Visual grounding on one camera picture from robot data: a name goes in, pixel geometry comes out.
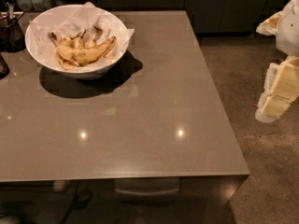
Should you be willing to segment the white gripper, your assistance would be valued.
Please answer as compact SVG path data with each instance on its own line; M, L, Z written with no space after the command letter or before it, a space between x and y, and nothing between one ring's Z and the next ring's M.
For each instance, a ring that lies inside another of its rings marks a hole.
M261 35L275 35L277 49L288 56L270 63L255 118L263 123L278 120L299 97L299 0L290 2L256 28Z

